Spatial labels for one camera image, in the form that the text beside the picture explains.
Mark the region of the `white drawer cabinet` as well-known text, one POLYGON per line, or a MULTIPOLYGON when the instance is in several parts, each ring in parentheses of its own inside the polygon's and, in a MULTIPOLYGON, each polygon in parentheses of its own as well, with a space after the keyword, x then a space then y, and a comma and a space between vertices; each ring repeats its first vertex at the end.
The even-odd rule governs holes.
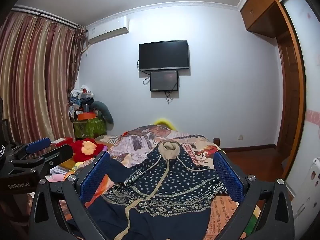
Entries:
POLYGON ((291 205, 295 238, 299 239, 306 233, 319 214, 319 157, 313 159, 298 191, 292 191, 292 187, 288 183, 286 184, 294 195, 291 205))

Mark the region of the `wooden wardrobe with door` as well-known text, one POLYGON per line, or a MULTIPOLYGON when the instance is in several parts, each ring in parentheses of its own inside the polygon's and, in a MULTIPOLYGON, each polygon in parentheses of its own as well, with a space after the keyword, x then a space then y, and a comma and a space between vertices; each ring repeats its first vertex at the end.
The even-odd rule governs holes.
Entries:
POLYGON ((302 137, 306 83, 298 36, 282 0, 241 0, 238 8, 246 30, 276 39, 281 65, 283 110, 276 149, 284 161, 283 178, 289 176, 302 137))

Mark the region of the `red plush toy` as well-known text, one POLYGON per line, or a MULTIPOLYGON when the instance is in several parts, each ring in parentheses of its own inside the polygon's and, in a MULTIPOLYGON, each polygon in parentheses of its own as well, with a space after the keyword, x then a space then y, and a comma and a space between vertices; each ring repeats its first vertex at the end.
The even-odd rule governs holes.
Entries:
POLYGON ((84 140, 77 140, 71 144, 73 150, 72 159, 78 162, 84 162, 91 158, 96 157, 103 149, 104 145, 97 143, 92 138, 86 138, 84 140))

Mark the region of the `newspaper print bed blanket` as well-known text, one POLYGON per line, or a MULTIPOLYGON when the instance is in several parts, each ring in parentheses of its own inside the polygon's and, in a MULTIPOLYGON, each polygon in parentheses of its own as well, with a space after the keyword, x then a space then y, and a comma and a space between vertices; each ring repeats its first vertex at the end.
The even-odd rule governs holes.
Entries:
MULTIPOLYGON (((147 153, 153 150, 158 142, 165 140, 174 140, 181 143, 196 166, 204 164, 205 167, 214 167, 213 160, 209 160, 209 158, 212 157, 217 150, 221 150, 219 148, 219 138, 217 139, 218 142, 214 143, 201 135, 189 135, 159 125, 139 127, 119 136, 101 135, 94 140, 99 144, 103 144, 103 150, 108 151, 113 159, 117 159, 126 167, 132 167, 142 163, 142 161, 146 159, 147 153)), ((73 139, 66 138, 64 140, 57 139, 52 142, 52 145, 58 147, 65 144, 71 145, 72 143, 73 139)), ((68 175, 75 173, 76 171, 80 172, 80 168, 88 165, 91 161, 93 161, 93 158, 78 163, 74 160, 68 160, 61 164, 62 167, 71 168, 70 171, 65 174, 64 180, 68 175)), ((113 185, 114 183, 106 175, 96 190, 92 200, 87 202, 85 206, 89 207, 97 197, 102 195, 102 193, 110 189, 113 185)), ((232 201, 231 197, 226 194, 218 194, 214 198, 210 208, 210 219, 204 239, 215 239, 231 218, 238 205, 239 203, 232 201)), ((256 206, 250 223, 240 239, 245 238, 251 233, 252 227, 257 221, 259 214, 260 208, 256 206)))

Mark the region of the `black wall television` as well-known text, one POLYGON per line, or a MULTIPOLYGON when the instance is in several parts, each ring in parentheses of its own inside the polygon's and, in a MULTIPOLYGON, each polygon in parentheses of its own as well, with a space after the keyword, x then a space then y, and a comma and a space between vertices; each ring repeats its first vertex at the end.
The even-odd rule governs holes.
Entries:
POLYGON ((143 43, 138 47, 140 72, 167 69, 189 69, 187 40, 143 43))

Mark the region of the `small black wall monitor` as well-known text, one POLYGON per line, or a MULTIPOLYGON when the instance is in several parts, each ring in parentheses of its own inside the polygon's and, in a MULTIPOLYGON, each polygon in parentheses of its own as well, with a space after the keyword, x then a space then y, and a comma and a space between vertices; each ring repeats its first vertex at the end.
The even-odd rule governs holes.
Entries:
POLYGON ((178 91, 178 71, 166 70, 150 73, 151 92, 176 92, 178 91))

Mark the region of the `green storage box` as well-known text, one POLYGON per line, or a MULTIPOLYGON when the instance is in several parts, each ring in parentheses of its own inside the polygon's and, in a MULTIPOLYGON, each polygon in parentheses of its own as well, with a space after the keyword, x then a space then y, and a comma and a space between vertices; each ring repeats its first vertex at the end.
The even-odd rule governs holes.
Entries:
POLYGON ((96 138, 106 134, 106 124, 103 119, 93 118, 73 122, 74 135, 78 139, 96 138))

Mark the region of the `navy patterned hooded sweater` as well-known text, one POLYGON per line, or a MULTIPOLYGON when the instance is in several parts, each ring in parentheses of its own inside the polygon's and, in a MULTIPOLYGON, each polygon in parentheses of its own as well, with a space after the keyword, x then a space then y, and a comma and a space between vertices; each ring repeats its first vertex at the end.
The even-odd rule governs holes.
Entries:
POLYGON ((203 239, 213 199, 227 194, 216 170, 198 166, 175 141, 161 141, 127 168, 111 160, 113 186, 88 213, 108 239, 203 239))

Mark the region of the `yellow plush pillow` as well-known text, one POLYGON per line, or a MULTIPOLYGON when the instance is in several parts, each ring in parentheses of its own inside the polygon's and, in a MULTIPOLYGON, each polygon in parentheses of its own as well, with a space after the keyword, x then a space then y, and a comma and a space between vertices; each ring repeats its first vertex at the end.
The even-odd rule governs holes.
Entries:
POLYGON ((166 118, 160 118, 160 119, 157 119, 155 122, 154 122, 155 125, 159 125, 159 126, 165 126, 167 127, 168 129, 171 129, 173 131, 176 131, 176 127, 166 118))

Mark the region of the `orange box on pile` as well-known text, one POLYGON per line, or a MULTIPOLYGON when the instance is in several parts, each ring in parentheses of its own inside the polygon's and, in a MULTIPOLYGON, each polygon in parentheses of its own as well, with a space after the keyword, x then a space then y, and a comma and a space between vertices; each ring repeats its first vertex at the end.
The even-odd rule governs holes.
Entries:
POLYGON ((97 116, 94 112, 85 112, 85 113, 80 113, 77 115, 77 118, 79 121, 94 119, 96 117, 97 116))

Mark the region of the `white air conditioner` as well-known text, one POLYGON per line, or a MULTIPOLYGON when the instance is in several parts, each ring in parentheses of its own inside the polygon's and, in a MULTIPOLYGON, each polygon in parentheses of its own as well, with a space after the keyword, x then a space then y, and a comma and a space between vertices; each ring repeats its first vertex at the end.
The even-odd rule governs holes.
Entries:
POLYGON ((124 16, 90 28, 88 30, 88 42, 89 44, 96 44, 127 33, 129 33, 129 19, 124 16))

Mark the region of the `grey plush toy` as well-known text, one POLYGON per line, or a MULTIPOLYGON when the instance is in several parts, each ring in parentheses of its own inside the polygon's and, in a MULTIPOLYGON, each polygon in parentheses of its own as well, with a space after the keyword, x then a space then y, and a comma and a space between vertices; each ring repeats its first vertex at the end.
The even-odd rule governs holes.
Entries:
POLYGON ((100 101, 94 101, 90 105, 90 109, 97 110, 100 113, 100 116, 104 118, 104 120, 109 124, 114 124, 114 120, 112 118, 112 115, 108 109, 108 107, 100 101))

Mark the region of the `striped red gold curtain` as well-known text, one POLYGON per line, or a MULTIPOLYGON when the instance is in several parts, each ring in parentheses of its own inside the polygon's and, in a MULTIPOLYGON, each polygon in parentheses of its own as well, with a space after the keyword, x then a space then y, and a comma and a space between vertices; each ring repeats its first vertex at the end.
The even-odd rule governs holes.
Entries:
POLYGON ((1 98, 14 141, 74 137, 68 95, 86 40, 76 29, 23 12, 1 25, 1 98))

